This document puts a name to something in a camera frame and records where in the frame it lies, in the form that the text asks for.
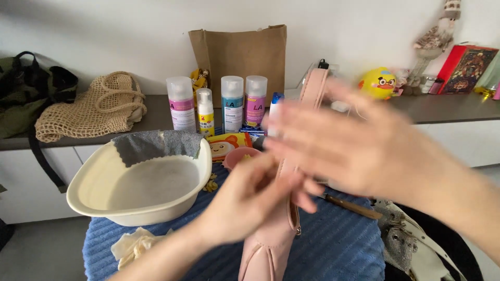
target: orange wet wipes package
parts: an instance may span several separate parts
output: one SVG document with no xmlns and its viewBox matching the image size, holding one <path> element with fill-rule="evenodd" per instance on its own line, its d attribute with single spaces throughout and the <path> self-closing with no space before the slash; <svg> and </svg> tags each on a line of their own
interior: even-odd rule
<svg viewBox="0 0 500 281">
<path fill-rule="evenodd" d="M 210 144 L 213 162 L 222 162 L 226 155 L 238 147 L 252 147 L 250 135 L 247 132 L 225 133 L 207 137 Z"/>
</svg>

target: yellow duck toy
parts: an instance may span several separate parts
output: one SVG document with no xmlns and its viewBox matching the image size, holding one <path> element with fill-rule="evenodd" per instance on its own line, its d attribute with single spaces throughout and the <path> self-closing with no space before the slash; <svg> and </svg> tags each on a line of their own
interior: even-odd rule
<svg viewBox="0 0 500 281">
<path fill-rule="evenodd" d="M 358 84 L 360 90 L 378 100 L 391 98 L 396 86 L 396 76 L 386 67 L 368 71 Z"/>
</svg>

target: pink bowl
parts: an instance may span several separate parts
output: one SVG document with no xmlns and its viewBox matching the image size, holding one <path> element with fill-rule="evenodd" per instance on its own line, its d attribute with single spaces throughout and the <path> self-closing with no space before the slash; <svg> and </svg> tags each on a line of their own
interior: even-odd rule
<svg viewBox="0 0 500 281">
<path fill-rule="evenodd" d="M 225 156 L 225 159 L 222 162 L 222 166 L 224 166 L 224 168 L 231 172 L 235 168 L 236 164 L 238 164 L 238 162 L 240 162 L 245 155 L 254 157 L 261 153 L 262 152 L 258 151 L 255 148 L 246 146 L 238 147 Z"/>
</svg>

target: cartoon monkey face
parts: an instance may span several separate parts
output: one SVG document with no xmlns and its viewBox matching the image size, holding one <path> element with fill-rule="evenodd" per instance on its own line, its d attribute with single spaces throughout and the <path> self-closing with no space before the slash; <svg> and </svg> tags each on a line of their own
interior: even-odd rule
<svg viewBox="0 0 500 281">
<path fill-rule="evenodd" d="M 227 141 L 219 141 L 211 143 L 210 149 L 212 150 L 212 157 L 221 157 L 235 149 L 235 146 Z"/>
</svg>

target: red book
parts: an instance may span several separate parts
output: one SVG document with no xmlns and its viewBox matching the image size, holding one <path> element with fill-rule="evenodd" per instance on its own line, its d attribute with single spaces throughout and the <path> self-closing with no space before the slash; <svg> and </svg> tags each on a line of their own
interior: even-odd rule
<svg viewBox="0 0 500 281">
<path fill-rule="evenodd" d="M 437 75 L 444 83 L 437 92 L 469 94 L 497 55 L 498 49 L 472 45 L 455 45 Z"/>
</svg>

